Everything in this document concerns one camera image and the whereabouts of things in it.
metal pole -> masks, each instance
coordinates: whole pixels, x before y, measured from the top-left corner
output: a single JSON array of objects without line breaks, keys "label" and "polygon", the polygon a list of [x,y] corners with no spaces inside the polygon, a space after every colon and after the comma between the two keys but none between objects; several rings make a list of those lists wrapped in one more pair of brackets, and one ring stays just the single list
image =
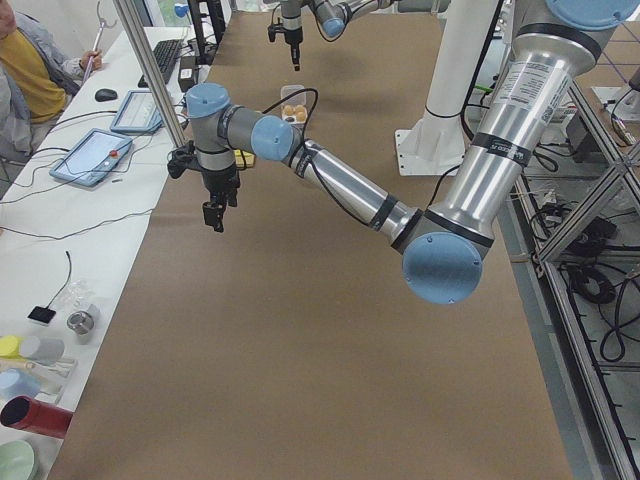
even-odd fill
[{"label": "metal pole", "polygon": [[180,127],[180,122],[176,117],[176,113],[173,110],[173,102],[167,92],[167,89],[158,68],[158,64],[155,61],[153,50],[149,45],[149,40],[144,33],[144,27],[142,21],[138,15],[138,11],[133,4],[133,0],[113,0],[113,4],[116,7],[118,16],[122,21],[122,26],[127,32],[131,48],[138,58],[138,63],[142,68],[145,79],[151,89],[153,99],[160,110],[160,115],[164,121],[164,125],[169,131],[171,140],[174,146],[182,147],[186,143],[186,137]]}]

black cable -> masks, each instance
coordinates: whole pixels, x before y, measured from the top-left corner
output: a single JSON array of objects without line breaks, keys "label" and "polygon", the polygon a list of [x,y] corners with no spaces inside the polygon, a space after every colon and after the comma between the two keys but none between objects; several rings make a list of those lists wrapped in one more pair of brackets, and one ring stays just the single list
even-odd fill
[{"label": "black cable", "polygon": [[[636,289],[638,289],[638,291],[640,291],[640,288],[638,287],[637,283],[630,279],[630,278],[625,278],[624,281],[622,282],[622,284],[620,285],[620,292],[618,293],[618,298],[616,300],[616,306],[614,309],[614,314],[613,314],[613,325],[611,325],[610,322],[606,321],[607,324],[610,326],[610,330],[608,332],[606,332],[604,334],[604,336],[602,337],[602,341],[600,342],[600,356],[606,360],[607,362],[610,363],[616,363],[619,362],[620,360],[622,360],[624,358],[624,356],[627,353],[627,347],[626,344],[624,342],[624,338],[627,338],[629,340],[632,340],[634,342],[639,342],[640,343],[640,339],[638,338],[634,338],[631,337],[629,335],[626,335],[622,332],[622,329],[635,323],[636,321],[640,320],[640,314],[636,315],[635,317],[633,317],[631,320],[624,322],[624,323],[620,323],[620,308],[622,305],[622,298],[624,296],[624,293],[626,291],[627,286],[629,285],[629,283],[633,282],[636,285]],[[618,343],[618,354],[614,357],[608,357],[607,354],[605,353],[605,349],[607,347],[607,342],[609,341],[609,338],[612,338],[611,336],[615,335],[615,340]]]},{"label": "black cable", "polygon": [[344,204],[338,199],[338,197],[335,196],[335,194],[331,191],[331,189],[329,188],[329,186],[325,183],[324,178],[322,177],[322,175],[320,174],[320,171],[318,170],[318,167],[316,166],[315,162],[313,160],[309,160],[309,165],[311,165],[311,168],[313,169],[313,172],[316,174],[316,177],[318,178],[318,180],[320,181],[320,184],[322,185],[322,187],[325,189],[325,191],[327,192],[327,194],[331,197],[331,199],[345,212],[347,213],[351,218],[353,218],[355,221],[357,221],[358,223],[360,223],[361,225],[364,225],[365,227],[368,227],[369,224],[367,222],[365,222],[364,220],[362,220],[360,217],[358,217],[355,213],[353,213],[351,210],[349,210],[347,207],[344,206]]},{"label": "black cable", "polygon": [[53,127],[51,127],[51,130],[49,130],[49,132],[51,132],[54,128],[57,128],[64,123],[70,122],[71,120],[77,120],[78,118],[88,117],[90,115],[99,115],[101,113],[112,113],[115,115],[116,113],[118,113],[118,111],[117,110],[98,110],[95,112],[83,113],[82,115],[76,115],[74,117],[65,118],[64,120],[59,121]]},{"label": "black cable", "polygon": [[[563,213],[566,212],[570,212],[571,209],[565,207],[566,204],[561,204],[561,205],[545,205],[542,206],[542,208],[538,209],[538,211],[536,211],[536,213],[534,213],[528,220],[529,223],[529,229],[531,230],[531,235],[536,239],[539,240],[541,242],[546,242],[549,239],[549,236],[551,235],[551,231],[549,230],[549,227],[544,223],[544,221],[542,220],[542,216],[543,215],[555,215],[555,216],[560,216]],[[533,229],[533,222],[537,220],[538,221],[538,225],[540,225],[540,227],[542,228],[542,231],[545,233],[545,235],[547,235],[546,238],[543,237],[539,237],[538,235],[536,235],[535,230]]]},{"label": "black cable", "polygon": [[558,165],[558,162],[556,162],[553,158],[545,155],[544,153],[540,153],[540,152],[536,151],[535,149],[533,150],[532,153],[533,153],[534,158],[540,164],[540,166],[542,168],[544,168],[545,170],[547,170],[549,172],[552,172],[552,173],[555,173],[560,168],[560,165]]},{"label": "black cable", "polygon": [[[278,100],[276,103],[269,105],[267,108],[265,108],[264,110],[262,110],[262,113],[267,114],[269,113],[271,110],[273,110],[276,107],[279,107],[280,105],[282,105],[284,102],[286,102],[287,100],[289,100],[290,98],[295,97],[296,95],[299,95],[300,93],[305,93],[305,92],[311,92],[313,94],[315,94],[315,101],[313,103],[313,107],[315,108],[316,103],[318,102],[318,90],[316,90],[315,88],[311,88],[311,87],[307,87],[307,88],[301,88],[300,90],[296,90],[295,92],[290,93],[289,95],[287,95],[286,97],[282,97],[280,100]],[[305,121],[305,126],[307,124],[307,122],[309,121],[309,116],[310,113],[307,114],[307,120]]]},{"label": "black cable", "polygon": [[[136,139],[138,139],[138,138],[139,138],[139,137],[141,137],[141,136],[142,136],[142,135],[138,135],[137,137],[133,137],[133,138],[131,139],[131,144],[133,144],[133,141],[134,141],[134,140],[136,140]],[[129,155],[129,161],[128,161],[127,166],[125,167],[125,169],[124,169],[124,170],[115,170],[115,169],[114,169],[114,170],[109,170],[109,172],[110,172],[110,173],[127,173],[127,172],[129,171],[129,169],[131,168],[131,162],[132,162],[132,160],[133,160],[133,157],[134,157],[134,156],[135,156],[135,155],[136,155],[140,150],[143,150],[143,149],[147,148],[147,147],[149,146],[149,144],[151,143],[152,138],[153,138],[153,135],[150,135],[150,136],[149,136],[149,141],[148,141],[145,145],[143,145],[143,146],[141,146],[141,147],[139,147],[139,148],[137,148],[137,149],[135,149],[135,150],[133,150],[133,151],[131,152],[131,155]],[[42,166],[40,166],[40,167],[36,167],[36,169],[34,169],[34,172],[33,172],[33,173],[35,173],[35,170],[38,170],[38,169],[40,169],[40,168],[48,167],[48,166],[50,166],[52,163],[49,163],[48,165],[42,165]],[[24,200],[25,198],[28,198],[28,197],[31,197],[31,196],[34,196],[34,195],[40,195],[40,194],[42,194],[42,193],[47,193],[47,192],[50,192],[50,191],[52,191],[52,190],[55,190],[56,188],[60,188],[60,187],[63,187],[63,186],[65,186],[65,185],[69,185],[70,183],[75,182],[75,181],[76,181],[80,176],[85,175],[85,174],[87,174],[87,173],[100,171],[100,170],[96,170],[95,168],[93,168],[93,169],[91,169],[91,170],[82,171],[82,172],[72,172],[70,169],[68,169],[68,170],[69,170],[69,173],[70,173],[71,175],[77,175],[77,176],[76,176],[75,178],[71,179],[71,180],[65,180],[65,181],[63,181],[62,183],[59,183],[59,184],[57,184],[57,185],[54,185],[53,187],[46,188],[46,189],[44,189],[44,190],[38,190],[38,191],[36,191],[36,192],[28,193],[28,194],[26,194],[26,195],[23,195],[23,196],[22,196],[22,197],[20,197],[20,198],[16,198],[15,200],[5,200],[5,201],[0,201],[0,205],[9,205],[9,204],[12,204],[12,203],[18,203],[18,202],[20,202],[20,201]]]},{"label": "black cable", "polygon": [[467,119],[465,116],[465,110],[467,108],[467,104],[469,103],[469,99],[471,99],[471,95],[473,95],[473,89],[478,80],[478,75],[480,74],[480,69],[482,68],[482,64],[484,63],[484,59],[487,56],[487,52],[489,51],[489,47],[491,46],[491,42],[493,41],[493,33],[496,29],[496,24],[498,23],[498,19],[500,18],[500,13],[502,12],[502,5],[504,4],[504,0],[499,0],[496,5],[496,9],[493,12],[493,18],[491,19],[491,24],[489,29],[487,30],[487,35],[484,38],[484,43],[482,45],[482,50],[480,51],[480,57],[478,57],[478,62],[476,63],[476,68],[473,72],[473,76],[471,77],[471,83],[469,84],[469,89],[467,90],[467,95],[464,99],[464,104],[462,106],[462,111],[460,112],[460,120],[462,122],[462,130],[464,130],[465,135],[469,138],[469,140],[473,140],[474,133],[471,131],[469,124],[467,123]]},{"label": "black cable", "polygon": [[627,95],[629,95],[631,92],[633,92],[635,90],[629,89],[629,91],[627,91],[627,93],[625,93],[622,97],[620,97],[620,99],[615,103],[615,105],[613,106],[613,108],[611,109],[611,128],[613,127],[613,120],[617,119],[618,117],[616,116],[616,108],[618,108],[618,105],[620,105],[622,103],[622,101],[627,98]]},{"label": "black cable", "polygon": [[238,168],[238,171],[240,172],[244,172],[248,167],[247,167],[247,159],[244,156],[244,151],[242,149],[239,149],[240,151],[240,157],[242,158],[242,167]]},{"label": "black cable", "polygon": [[449,175],[451,172],[457,170],[458,168],[460,168],[460,165],[454,165],[449,170],[447,170],[442,175],[440,175],[440,178],[438,179],[438,183],[436,183],[436,188],[433,190],[433,195],[431,195],[431,200],[429,200],[429,203],[427,204],[427,207],[425,208],[425,210],[427,208],[429,208],[433,204],[433,202],[435,201],[436,196],[438,195],[438,190],[440,190],[440,185],[442,184],[444,179],[447,178],[447,175]]},{"label": "black cable", "polygon": [[540,143],[538,144],[538,146],[536,148],[539,148],[540,150],[546,150],[547,152],[550,152],[550,153],[553,153],[555,155],[558,155],[559,157],[566,157],[566,158],[575,157],[576,154],[578,153],[578,152],[574,152],[574,151],[571,151],[571,150],[570,150],[570,153],[561,153],[561,152],[558,152],[558,151],[553,150],[551,148],[548,148],[548,145],[546,145],[546,144],[540,144]]},{"label": "black cable", "polygon": [[271,25],[274,25],[273,21],[275,20],[275,14],[277,9],[282,10],[282,3],[278,3],[278,5],[276,5],[275,8],[271,9]]},{"label": "black cable", "polygon": [[[314,99],[313,99],[313,103],[311,104],[311,107],[309,107],[309,111],[307,113],[307,119],[304,121],[304,123],[302,125],[300,144],[293,150],[293,153],[291,154],[291,157],[289,158],[289,167],[291,167],[291,163],[293,162],[293,159],[298,154],[298,152],[301,149],[303,150],[303,152],[306,150],[305,132],[306,132],[306,129],[307,129],[307,125],[309,124],[309,121],[311,120],[311,116],[313,115],[313,112],[315,111],[316,106],[318,105],[318,98],[320,97],[320,93],[315,88],[303,88],[301,90],[297,90],[297,91],[291,93],[290,95],[287,95],[286,97],[280,99],[279,101],[277,101],[276,103],[274,103],[273,105],[269,106],[268,108],[266,108],[265,110],[262,111],[262,113],[267,113],[267,112],[273,110],[274,108],[278,107],[282,103],[284,103],[286,100],[298,95],[299,93],[307,92],[307,91],[314,94]],[[331,191],[331,189],[329,188],[329,185],[327,185],[327,183],[324,180],[324,177],[320,173],[320,170],[318,170],[318,166],[313,162],[313,160],[309,160],[309,165],[311,166],[313,172],[315,173],[316,178],[320,182],[320,185],[322,185],[324,190],[327,192],[327,195],[329,195],[329,197],[331,197],[331,199],[345,213],[347,213],[351,218],[356,220],[358,223],[368,227],[369,225],[367,224],[367,222],[365,222],[362,219],[360,219],[359,217],[357,217],[352,211],[350,211],[347,207],[345,207],[344,204],[340,201],[340,199],[338,197],[336,197],[336,195]]]},{"label": "black cable", "polygon": [[612,252],[640,252],[640,245],[605,245],[604,250]]},{"label": "black cable", "polygon": [[67,255],[67,260],[69,261],[69,273],[67,273],[67,279],[64,281],[64,285],[62,285],[62,287],[60,287],[60,290],[58,290],[58,292],[53,296],[53,298],[51,299],[51,301],[47,304],[47,306],[45,308],[49,308],[51,307],[51,304],[53,303],[53,301],[56,299],[56,297],[58,295],[60,295],[60,292],[62,292],[62,290],[64,290],[64,288],[69,285],[69,280],[71,280],[71,254],[69,253],[69,251],[67,250],[66,252],[64,252]]},{"label": "black cable", "polygon": [[[600,314],[600,318],[602,319],[602,321],[604,321],[607,326],[609,327],[609,330],[605,332],[605,334],[603,335],[601,341],[600,341],[600,345],[599,345],[599,352],[600,352],[600,356],[607,362],[610,363],[616,363],[619,362],[620,360],[622,360],[624,358],[624,356],[626,355],[626,345],[625,345],[625,339],[630,340],[632,342],[636,342],[636,343],[640,343],[640,338],[636,338],[633,337],[627,333],[624,333],[623,329],[634,324],[635,322],[637,322],[638,320],[640,320],[640,313],[637,314],[636,316],[634,316],[633,318],[631,318],[630,320],[626,321],[626,322],[621,322],[620,320],[620,310],[621,310],[621,305],[622,305],[622,301],[623,301],[623,297],[624,294],[626,292],[626,288],[628,287],[629,283],[632,283],[633,286],[636,288],[636,290],[640,293],[640,285],[638,284],[638,282],[636,281],[635,278],[624,278],[624,280],[619,283],[618,285],[613,285],[613,283],[607,279],[607,281],[605,282],[606,285],[604,286],[605,289],[607,289],[607,291],[603,290],[603,286],[601,284],[601,282],[598,282],[599,285],[599,289],[600,292],[598,294],[591,294],[591,292],[587,291],[587,287],[585,286],[580,286],[576,283],[576,276],[580,275],[580,271],[582,269],[585,269],[585,275],[587,275],[589,278],[594,278],[592,276],[592,270],[593,267],[590,265],[585,265],[585,264],[578,264],[578,265],[574,265],[572,266],[567,266],[568,264],[563,262],[560,264],[559,270],[561,273],[561,278],[565,283],[565,286],[567,287],[567,295],[569,297],[570,303],[574,309],[574,313],[576,313],[576,316],[578,319],[581,319],[583,317],[582,314],[580,314],[580,311],[578,309],[578,306],[575,302],[575,298],[574,298],[574,292],[577,292],[580,294],[580,296],[582,296],[583,298],[585,298],[587,301],[590,301],[592,303],[595,303],[598,307],[598,312]],[[591,265],[599,265],[599,266],[603,266],[606,268],[610,268],[622,275],[628,275],[627,272],[625,272],[624,270],[615,267],[613,265],[609,265],[603,262],[594,262]],[[575,268],[576,270],[574,271],[574,273],[571,273],[571,268]],[[570,281],[567,282],[567,280],[564,278],[564,275],[562,275],[562,272],[567,272],[569,274],[569,278]],[[599,275],[601,276],[601,278],[605,278],[604,274],[602,274],[601,272],[599,272]],[[613,293],[614,298],[611,298],[611,291],[610,289],[613,289],[615,292],[616,288],[620,288],[620,291],[616,294]],[[614,307],[614,318],[613,318],[613,322],[610,321],[609,319],[607,319],[607,317],[605,316],[603,310],[602,310],[602,305],[605,303],[609,303],[611,301],[615,300],[615,307]],[[618,354],[615,356],[608,356],[606,353],[606,349],[607,349],[607,344],[610,343],[611,339],[615,339],[617,341],[618,344]]]},{"label": "black cable", "polygon": [[487,105],[482,105],[480,103],[467,103],[467,107],[484,108],[485,110],[489,110],[491,108],[491,107],[489,107]]},{"label": "black cable", "polygon": [[11,181],[11,180],[5,180],[4,178],[0,178],[0,181],[7,182],[7,183],[11,184],[12,186],[16,186],[16,187],[20,187],[20,188],[29,188],[29,187],[33,187],[33,182],[35,181],[35,175],[36,175],[36,172],[37,172],[38,170],[42,169],[42,168],[49,168],[49,167],[51,167],[51,165],[53,165],[53,164],[54,164],[54,163],[56,163],[57,161],[58,161],[58,159],[54,160],[53,162],[47,163],[47,164],[45,164],[45,165],[40,165],[39,167],[34,168],[34,169],[31,171],[31,180],[29,181],[29,183],[28,183],[27,185],[22,185],[21,183],[17,183],[17,182]]},{"label": "black cable", "polygon": [[75,235],[80,235],[82,233],[86,233],[86,232],[89,232],[91,230],[95,230],[96,228],[100,228],[100,227],[103,227],[105,225],[111,225],[112,223],[121,222],[122,220],[126,220],[127,218],[141,217],[141,216],[144,216],[144,215],[149,215],[151,212],[153,212],[153,210],[154,210],[153,208],[149,208],[149,209],[145,210],[144,212],[128,213],[126,215],[123,215],[120,218],[115,218],[115,219],[110,219],[110,220],[103,220],[102,222],[100,222],[100,223],[98,223],[96,225],[93,225],[91,227],[86,227],[86,228],[83,228],[81,230],[77,230],[77,231],[72,232],[72,233],[67,233],[67,234],[62,235],[60,237],[56,237],[54,235],[40,235],[40,234],[35,234],[35,233],[30,233],[30,232],[22,232],[20,230],[14,230],[13,228],[8,228],[8,227],[1,227],[0,226],[0,228],[2,230],[6,230],[7,232],[12,232],[12,233],[15,233],[17,235],[24,235],[26,237],[42,238],[42,239],[45,239],[45,240],[65,240],[65,239],[67,239],[69,237],[73,237]]},{"label": "black cable", "polygon": [[605,220],[611,220],[612,218],[618,218],[618,217],[624,217],[626,215],[638,215],[638,212],[636,212],[635,210],[631,211],[631,212],[626,212],[626,213],[619,213],[617,215],[611,215],[610,217],[605,217]]}]

label sticker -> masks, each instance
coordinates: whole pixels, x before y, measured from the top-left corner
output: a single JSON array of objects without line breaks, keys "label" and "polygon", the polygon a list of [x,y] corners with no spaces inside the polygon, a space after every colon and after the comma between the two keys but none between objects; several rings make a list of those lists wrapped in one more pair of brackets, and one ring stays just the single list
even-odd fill
[{"label": "label sticker", "polygon": [[549,123],[571,85],[571,77],[550,65],[514,62],[494,98],[495,103],[528,110]]}]

small black object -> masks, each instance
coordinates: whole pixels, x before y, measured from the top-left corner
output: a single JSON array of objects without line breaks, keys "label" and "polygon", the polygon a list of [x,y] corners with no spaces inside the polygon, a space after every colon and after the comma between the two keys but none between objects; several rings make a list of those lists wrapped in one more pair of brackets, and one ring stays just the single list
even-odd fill
[{"label": "small black object", "polygon": [[47,307],[33,307],[31,313],[27,315],[27,318],[31,320],[35,320],[36,322],[44,323],[45,325],[49,325],[49,322],[56,315],[55,310],[51,310]]},{"label": "small black object", "polygon": [[118,98],[118,92],[110,88],[101,88],[96,92],[95,98],[98,102],[108,102],[109,100]]},{"label": "small black object", "polygon": [[585,300],[598,305],[611,303],[616,289],[604,273],[595,267],[568,267],[571,288]]},{"label": "small black object", "polygon": [[604,218],[596,217],[578,237],[569,244],[567,250],[580,257],[597,257],[607,246],[618,227]]}]

black band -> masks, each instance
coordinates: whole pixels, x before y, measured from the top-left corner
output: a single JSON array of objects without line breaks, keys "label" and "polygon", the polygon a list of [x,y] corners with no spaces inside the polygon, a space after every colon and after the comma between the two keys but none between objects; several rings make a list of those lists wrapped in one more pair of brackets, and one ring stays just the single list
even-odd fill
[{"label": "black band", "polygon": [[554,23],[532,23],[525,25],[518,31],[518,35],[526,35],[528,33],[541,33],[544,35],[554,35],[556,37],[566,38],[572,42],[576,42],[589,50],[593,58],[598,60],[602,54],[602,48],[600,44],[596,42],[586,33],[582,33],[575,28],[567,27],[565,25],[556,25]]},{"label": "black band", "polygon": [[198,147],[195,147],[195,146],[194,146],[194,148],[195,148],[198,152],[206,153],[207,155],[219,155],[219,154],[221,154],[221,153],[225,153],[225,152],[228,152],[228,151],[229,151],[229,149],[228,149],[228,148],[223,148],[222,150],[216,150],[215,152],[213,152],[213,151],[209,151],[209,150],[203,150],[202,148],[198,148]]},{"label": "black band", "polygon": [[492,239],[472,232],[471,230],[468,230],[465,227],[458,225],[457,223],[453,223],[446,218],[441,217],[440,215],[436,215],[431,210],[427,210],[426,212],[424,212],[424,216],[436,225],[440,225],[442,228],[449,230],[456,235],[460,235],[470,242],[477,243],[478,245],[482,245],[483,247],[487,248],[491,248],[491,245],[493,245]]},{"label": "black band", "polygon": [[243,108],[240,105],[231,105],[225,109],[225,111],[220,115],[220,120],[218,120],[218,138],[223,139],[225,142],[229,142],[229,122],[231,122],[231,117],[239,110]]},{"label": "black band", "polygon": [[529,164],[529,159],[531,158],[531,150],[519,147],[509,140],[487,133],[476,133],[471,145],[486,148],[488,153],[513,160],[523,168]]},{"label": "black band", "polygon": [[384,202],[382,202],[382,205],[369,222],[369,227],[376,232],[380,231],[396,203],[398,203],[398,199],[391,194],[387,194],[387,198],[384,199]]},{"label": "black band", "polygon": [[305,146],[302,148],[302,156],[298,163],[296,164],[295,174],[300,178],[304,178],[304,172],[307,170],[309,164],[313,161],[313,158],[318,154],[318,152],[322,150],[320,145],[315,143],[310,146]]},{"label": "black band", "polygon": [[404,244],[404,241],[407,239],[409,234],[413,231],[413,227],[416,226],[418,221],[422,218],[423,214],[424,212],[419,208],[416,210],[416,213],[413,214],[413,217],[411,217],[411,219],[404,226],[404,228],[402,229],[402,232],[400,232],[400,235],[398,235],[396,239],[393,241],[393,243],[391,244],[391,248],[393,248],[394,250],[398,250]]}]

